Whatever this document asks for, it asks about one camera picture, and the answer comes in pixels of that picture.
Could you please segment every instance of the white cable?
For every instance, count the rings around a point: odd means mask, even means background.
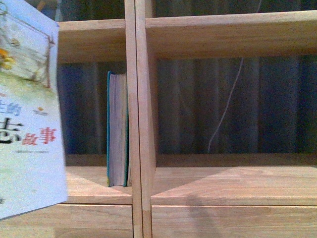
[[[259,5],[258,5],[258,8],[257,8],[256,13],[258,13],[258,12],[260,11],[261,5],[262,5],[262,0],[260,0],[260,2],[259,2]],[[234,80],[234,83],[233,83],[233,85],[232,85],[232,88],[231,88],[231,91],[230,91],[230,94],[229,94],[229,97],[228,97],[228,101],[227,101],[226,107],[225,107],[225,109],[224,109],[224,111],[223,111],[222,117],[221,117],[221,119],[220,119],[220,121],[219,121],[219,123],[218,123],[218,126],[217,126],[216,130],[214,131],[214,133],[212,134],[212,136],[211,136],[211,138],[210,138],[210,140],[209,140],[208,151],[207,151],[208,154],[210,153],[211,143],[212,143],[214,137],[216,136],[216,134],[217,134],[217,132],[218,132],[218,130],[219,130],[221,124],[222,124],[222,121],[223,121],[223,119],[224,119],[224,117],[225,117],[225,115],[226,115],[226,113],[227,113],[227,110],[228,110],[228,107],[229,107],[229,104],[230,104],[230,100],[231,100],[231,96],[232,96],[233,90],[234,90],[234,88],[235,88],[235,86],[236,86],[236,83],[237,83],[237,81],[238,81],[238,78],[239,78],[239,75],[240,75],[240,72],[241,72],[241,69],[242,69],[243,60],[244,60],[244,58],[241,58],[239,70],[238,70],[236,79]]]

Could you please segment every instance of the wooden shelf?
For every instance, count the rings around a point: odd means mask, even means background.
[[[58,63],[126,61],[124,19],[59,25]]]
[[[233,167],[157,168],[151,204],[316,205],[317,167],[297,165],[295,160],[296,156],[290,156],[289,166],[257,166],[254,161],[236,167],[237,162]],[[316,157],[312,161],[309,156],[308,161],[315,165]]]
[[[159,59],[317,54],[317,11],[147,18]]]
[[[132,204],[131,187],[107,187],[106,167],[66,167],[68,201],[81,204]]]

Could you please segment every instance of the drawer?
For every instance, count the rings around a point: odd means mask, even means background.
[[[56,205],[0,221],[2,238],[132,238],[132,207]]]
[[[152,206],[153,238],[313,238],[317,207]]]

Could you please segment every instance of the illustrated book cover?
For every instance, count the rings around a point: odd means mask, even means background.
[[[58,31],[24,0],[0,0],[0,219],[67,200]]]

